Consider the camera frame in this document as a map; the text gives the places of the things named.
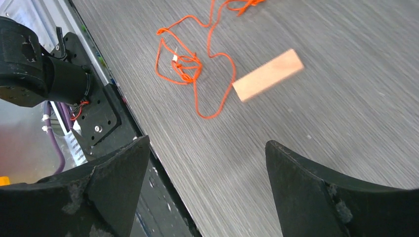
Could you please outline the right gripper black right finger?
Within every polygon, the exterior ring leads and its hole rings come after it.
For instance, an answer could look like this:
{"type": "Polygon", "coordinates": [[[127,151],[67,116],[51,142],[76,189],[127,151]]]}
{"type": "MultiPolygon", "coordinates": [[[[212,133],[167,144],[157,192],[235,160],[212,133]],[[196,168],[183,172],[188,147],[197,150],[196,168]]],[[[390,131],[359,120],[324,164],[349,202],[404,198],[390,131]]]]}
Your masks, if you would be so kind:
{"type": "Polygon", "coordinates": [[[270,140],[266,168],[285,237],[416,237],[419,191],[359,180],[270,140]]]}

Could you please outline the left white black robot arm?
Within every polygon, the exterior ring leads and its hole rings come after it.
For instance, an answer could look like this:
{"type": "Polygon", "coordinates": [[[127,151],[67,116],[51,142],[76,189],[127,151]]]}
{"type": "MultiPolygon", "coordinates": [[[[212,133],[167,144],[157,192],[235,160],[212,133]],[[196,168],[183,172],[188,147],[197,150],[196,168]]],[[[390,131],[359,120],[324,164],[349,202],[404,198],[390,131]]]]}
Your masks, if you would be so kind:
{"type": "Polygon", "coordinates": [[[80,104],[93,91],[94,75],[71,62],[61,27],[56,27],[58,53],[49,53],[30,28],[0,18],[0,98],[20,107],[44,101],[80,104]]]}

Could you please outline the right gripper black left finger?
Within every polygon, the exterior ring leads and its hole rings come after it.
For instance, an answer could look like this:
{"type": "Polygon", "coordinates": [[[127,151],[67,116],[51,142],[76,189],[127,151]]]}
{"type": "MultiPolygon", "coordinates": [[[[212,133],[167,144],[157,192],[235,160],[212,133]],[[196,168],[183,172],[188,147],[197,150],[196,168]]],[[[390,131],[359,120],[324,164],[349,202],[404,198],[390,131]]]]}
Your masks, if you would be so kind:
{"type": "Polygon", "coordinates": [[[150,156],[148,136],[36,183],[0,189],[3,237],[127,237],[150,156]]]}

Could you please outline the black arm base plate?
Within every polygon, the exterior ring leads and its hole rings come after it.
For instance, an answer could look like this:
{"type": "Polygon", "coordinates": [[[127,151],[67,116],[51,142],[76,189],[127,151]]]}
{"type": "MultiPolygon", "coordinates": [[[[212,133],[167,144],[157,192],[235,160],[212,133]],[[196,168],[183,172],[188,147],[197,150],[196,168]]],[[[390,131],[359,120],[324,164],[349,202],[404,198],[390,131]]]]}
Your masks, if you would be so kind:
{"type": "Polygon", "coordinates": [[[67,33],[58,47],[47,57],[45,67],[48,98],[70,106],[71,118],[81,127],[76,138],[87,160],[136,145],[129,155],[147,161],[149,139],[142,137],[118,87],[102,82],[80,38],[67,33]]]}

